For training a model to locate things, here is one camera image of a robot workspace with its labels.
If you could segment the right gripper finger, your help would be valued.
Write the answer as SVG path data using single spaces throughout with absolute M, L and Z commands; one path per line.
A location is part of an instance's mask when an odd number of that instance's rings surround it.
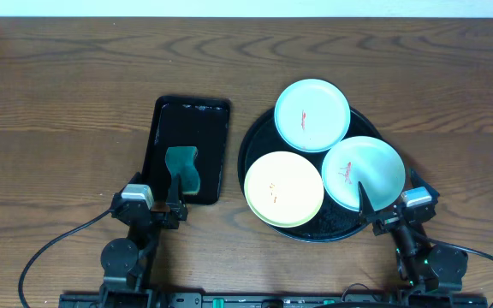
M 438 198 L 440 196 L 440 193 L 429 183 L 423 180 L 421 176 L 415 171 L 415 169 L 410 168 L 409 174 L 413 188 L 424 187 L 433 198 Z
M 358 182 L 359 190 L 359 219 L 363 223 L 373 223 L 376 219 L 376 213 L 367 195 L 363 184 Z

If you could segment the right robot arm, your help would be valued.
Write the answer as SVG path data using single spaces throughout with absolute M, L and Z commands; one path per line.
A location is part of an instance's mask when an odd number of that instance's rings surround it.
M 376 236 L 390 234 L 395 242 L 398 271 L 410 284 L 399 299 L 408 302 L 412 296 L 449 296 L 462 289 L 468 256 L 458 248 L 430 242 L 423 224 L 436 215 L 440 193 L 414 170 L 410 181 L 413 187 L 401 194 L 392 210 L 375 210 L 359 183 L 359 218 L 372 225 Z

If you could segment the light blue plate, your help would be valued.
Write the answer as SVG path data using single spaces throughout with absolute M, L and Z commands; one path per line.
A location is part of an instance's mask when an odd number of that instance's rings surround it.
M 344 139 L 325 155 L 322 169 L 324 188 L 340 206 L 359 211 L 361 184 L 374 210 L 394 203 L 406 181 L 404 162 L 388 143 L 368 137 Z
M 274 108 L 277 132 L 299 151 L 327 151 L 345 137 L 350 121 L 347 98 L 325 80 L 296 81 L 280 94 Z

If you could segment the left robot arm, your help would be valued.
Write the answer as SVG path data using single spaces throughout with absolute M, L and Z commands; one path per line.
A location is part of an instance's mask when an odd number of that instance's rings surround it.
M 168 211 L 154 210 L 151 189 L 139 184 L 140 174 L 114 194 L 110 205 L 113 218 L 128 226 L 128 235 L 108 243 L 100 263 L 104 279 L 100 287 L 101 307 L 156 307 L 161 304 L 150 288 L 151 267 L 161 231 L 177 229 L 187 219 L 181 177 L 172 178 L 165 204 Z

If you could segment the green yellow sponge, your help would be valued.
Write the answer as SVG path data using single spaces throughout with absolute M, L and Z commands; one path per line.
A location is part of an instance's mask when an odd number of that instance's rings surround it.
M 165 154 L 170 177 L 180 177 L 184 195 L 196 195 L 200 191 L 199 171 L 195 167 L 197 155 L 198 149 L 195 146 L 173 146 Z

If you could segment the yellow plate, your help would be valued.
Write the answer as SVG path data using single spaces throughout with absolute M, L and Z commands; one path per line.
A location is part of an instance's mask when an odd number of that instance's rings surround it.
M 305 157 L 275 151 L 258 158 L 243 184 L 246 202 L 263 222 L 294 228 L 310 221 L 324 201 L 322 177 Z

